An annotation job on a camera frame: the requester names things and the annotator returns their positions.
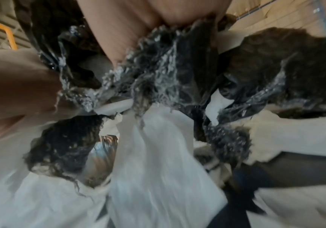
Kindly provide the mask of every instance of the plastic bag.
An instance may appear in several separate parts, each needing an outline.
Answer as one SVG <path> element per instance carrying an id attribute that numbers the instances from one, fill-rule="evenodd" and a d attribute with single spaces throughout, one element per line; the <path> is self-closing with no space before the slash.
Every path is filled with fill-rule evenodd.
<path id="1" fill-rule="evenodd" d="M 130 113 L 119 145 L 108 211 L 117 228 L 205 228 L 227 203 L 193 158 L 193 120 L 151 107 L 144 127 Z"/>

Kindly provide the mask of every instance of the hand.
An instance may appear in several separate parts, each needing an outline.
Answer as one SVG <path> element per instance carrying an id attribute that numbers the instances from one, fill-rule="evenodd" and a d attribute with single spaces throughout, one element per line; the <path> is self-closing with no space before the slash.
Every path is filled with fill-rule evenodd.
<path id="1" fill-rule="evenodd" d="M 209 15 L 219 21 L 232 0 L 77 0 L 114 66 L 154 28 L 184 26 Z"/>

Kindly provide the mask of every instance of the yellow railing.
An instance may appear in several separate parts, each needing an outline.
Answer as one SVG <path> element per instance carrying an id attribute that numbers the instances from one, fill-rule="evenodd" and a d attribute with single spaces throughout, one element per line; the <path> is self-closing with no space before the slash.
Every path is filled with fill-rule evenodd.
<path id="1" fill-rule="evenodd" d="M 12 33 L 12 30 L 10 29 L 10 27 L 0 23 L 0 29 L 4 30 L 6 32 L 6 35 L 8 37 L 9 43 L 10 43 L 10 47 L 14 50 L 17 50 L 17 45 L 15 42 L 14 34 Z"/>

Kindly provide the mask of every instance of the white plastic bag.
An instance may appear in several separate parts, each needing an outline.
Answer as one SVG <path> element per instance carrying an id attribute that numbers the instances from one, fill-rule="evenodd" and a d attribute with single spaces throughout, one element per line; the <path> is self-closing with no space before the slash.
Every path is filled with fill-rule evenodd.
<path id="1" fill-rule="evenodd" d="M 118 125 L 108 211 L 117 228 L 205 228 L 227 199 L 193 158 L 193 121 L 151 107 Z"/>

